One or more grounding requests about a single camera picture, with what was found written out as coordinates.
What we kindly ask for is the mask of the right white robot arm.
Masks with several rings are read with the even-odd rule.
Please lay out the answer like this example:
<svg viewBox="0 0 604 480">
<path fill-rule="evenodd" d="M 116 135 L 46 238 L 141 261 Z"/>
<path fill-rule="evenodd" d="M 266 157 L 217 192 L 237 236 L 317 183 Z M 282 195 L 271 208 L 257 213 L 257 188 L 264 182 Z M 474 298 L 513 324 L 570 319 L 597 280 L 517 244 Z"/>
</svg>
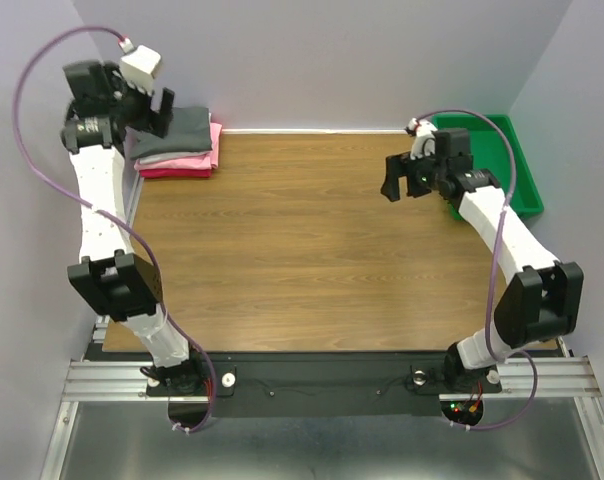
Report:
<svg viewBox="0 0 604 480">
<path fill-rule="evenodd" d="M 573 332 L 584 273 L 546 249 L 508 204 L 497 177 L 475 168 L 467 130 L 413 119 L 406 131 L 413 145 L 386 158 L 382 195 L 399 200 L 402 182 L 413 198 L 438 193 L 478 233 L 492 254 L 492 273 L 506 282 L 501 298 L 488 300 L 484 327 L 446 352 L 443 382 L 464 390 L 511 354 Z"/>
</svg>

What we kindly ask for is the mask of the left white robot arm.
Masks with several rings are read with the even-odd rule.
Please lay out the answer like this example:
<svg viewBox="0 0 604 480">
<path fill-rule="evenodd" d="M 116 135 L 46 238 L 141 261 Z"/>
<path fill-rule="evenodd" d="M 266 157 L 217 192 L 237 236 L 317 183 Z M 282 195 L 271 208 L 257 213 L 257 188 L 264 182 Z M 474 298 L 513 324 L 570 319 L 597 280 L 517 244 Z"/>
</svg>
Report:
<svg viewBox="0 0 604 480">
<path fill-rule="evenodd" d="M 163 304 L 156 260 L 131 244 L 122 193 L 128 129 L 164 137 L 172 120 L 174 93 L 152 95 L 125 78 L 113 62 L 86 60 L 63 69 L 72 92 L 61 140 L 81 197 L 79 260 L 67 269 L 70 284 L 99 316 L 128 328 L 153 363 L 142 368 L 152 385 L 174 395 L 211 391 L 214 382 L 202 353 L 171 320 Z"/>
</svg>

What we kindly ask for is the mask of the dark grey t-shirt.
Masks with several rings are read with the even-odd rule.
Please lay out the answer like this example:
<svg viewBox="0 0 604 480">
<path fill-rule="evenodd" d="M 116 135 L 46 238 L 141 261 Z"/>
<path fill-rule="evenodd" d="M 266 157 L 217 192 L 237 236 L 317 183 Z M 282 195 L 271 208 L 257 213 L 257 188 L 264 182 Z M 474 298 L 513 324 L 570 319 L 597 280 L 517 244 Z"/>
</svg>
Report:
<svg viewBox="0 0 604 480">
<path fill-rule="evenodd" d="M 147 132 L 136 132 L 130 158 L 178 152 L 203 153 L 212 149 L 211 114 L 201 106 L 173 109 L 173 116 L 164 137 Z"/>
</svg>

